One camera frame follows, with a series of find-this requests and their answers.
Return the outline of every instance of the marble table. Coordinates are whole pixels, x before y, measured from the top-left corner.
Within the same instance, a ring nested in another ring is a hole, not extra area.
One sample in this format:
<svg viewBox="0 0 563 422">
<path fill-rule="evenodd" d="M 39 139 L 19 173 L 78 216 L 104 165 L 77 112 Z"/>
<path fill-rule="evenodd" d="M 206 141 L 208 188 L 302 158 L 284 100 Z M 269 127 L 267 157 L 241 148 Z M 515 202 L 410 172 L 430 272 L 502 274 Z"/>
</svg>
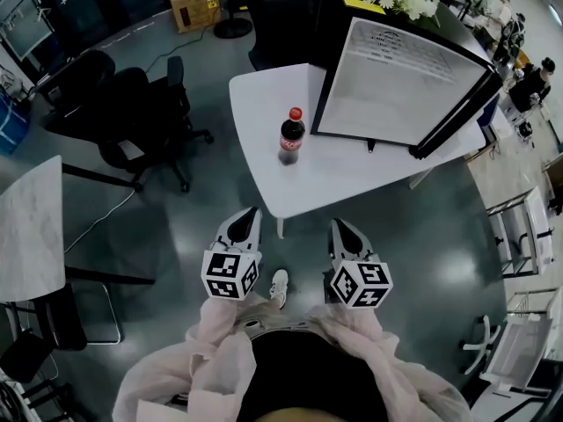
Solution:
<svg viewBox="0 0 563 422">
<path fill-rule="evenodd" d="M 65 266 L 62 173 L 61 157 L 55 156 L 29 171 L 0 196 L 0 302 L 21 302 L 51 294 L 61 289 L 68 278 L 153 284 L 154 280 Z"/>
</svg>

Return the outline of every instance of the shoe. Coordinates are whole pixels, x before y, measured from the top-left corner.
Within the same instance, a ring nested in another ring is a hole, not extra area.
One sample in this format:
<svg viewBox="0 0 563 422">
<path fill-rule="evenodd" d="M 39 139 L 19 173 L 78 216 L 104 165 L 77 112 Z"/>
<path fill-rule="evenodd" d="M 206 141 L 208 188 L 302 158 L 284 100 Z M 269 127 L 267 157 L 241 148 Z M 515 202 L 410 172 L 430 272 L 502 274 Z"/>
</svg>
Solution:
<svg viewBox="0 0 563 422">
<path fill-rule="evenodd" d="M 272 278 L 272 287 L 270 288 L 270 299 L 278 299 L 280 301 L 280 309 L 285 305 L 288 297 L 288 272 L 284 269 L 275 271 Z"/>
</svg>

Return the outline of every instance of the polished floor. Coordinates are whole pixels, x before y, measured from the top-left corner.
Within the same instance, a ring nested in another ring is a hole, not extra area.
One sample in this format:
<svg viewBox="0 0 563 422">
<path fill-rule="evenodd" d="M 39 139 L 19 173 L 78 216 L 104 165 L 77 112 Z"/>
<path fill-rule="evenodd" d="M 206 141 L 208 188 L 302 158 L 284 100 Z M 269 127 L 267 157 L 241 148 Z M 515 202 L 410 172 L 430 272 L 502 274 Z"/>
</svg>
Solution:
<svg viewBox="0 0 563 422">
<path fill-rule="evenodd" d="M 198 36 L 177 35 L 170 17 L 164 15 L 106 51 L 118 69 L 145 69 L 156 55 Z M 277 238 L 274 219 L 252 180 L 230 112 L 229 80 L 252 71 L 247 57 L 252 45 L 253 34 L 219 40 L 205 33 L 201 42 L 178 49 L 176 55 L 182 57 L 186 70 L 191 120 L 195 128 L 206 127 L 216 138 L 210 146 L 204 141 L 188 143 L 179 160 L 191 180 L 191 192 L 179 191 L 166 166 L 152 169 L 144 178 L 143 193 L 66 256 L 69 266 L 157 281 L 152 287 L 111 287 L 125 333 L 121 344 L 55 353 L 60 369 L 57 380 L 71 382 L 77 399 L 98 419 L 111 418 L 121 379 L 133 364 L 180 342 L 198 320 L 206 298 L 200 280 L 203 251 L 220 222 L 244 207 L 259 206 L 265 215 L 262 279 L 257 289 L 265 294 L 272 272 L 287 268 L 290 285 L 285 310 L 292 314 L 324 300 L 322 272 L 330 265 L 330 220 L 341 217 L 362 230 L 393 277 L 394 289 L 377 315 L 387 331 L 399 335 L 398 357 L 420 362 L 458 387 L 466 382 L 459 369 L 472 360 L 458 350 L 458 341 L 478 335 L 473 325 L 477 316 L 488 314 L 496 324 L 504 317 L 500 260 L 485 207 L 462 160 L 435 169 L 413 191 L 400 181 L 290 219 L 286 238 Z M 159 60 L 150 78 L 162 76 L 165 68 L 166 61 Z M 57 154 L 65 163 L 127 176 L 106 166 L 95 146 L 52 135 L 35 125 L 10 162 L 4 162 L 9 173 L 0 177 L 0 185 Z M 128 195 L 128 189 L 76 177 L 65 177 L 63 188 L 67 245 Z M 83 283 L 77 287 L 77 300 L 88 336 L 112 336 L 101 288 Z M 44 372 L 51 374 L 50 363 L 46 362 Z"/>
</svg>

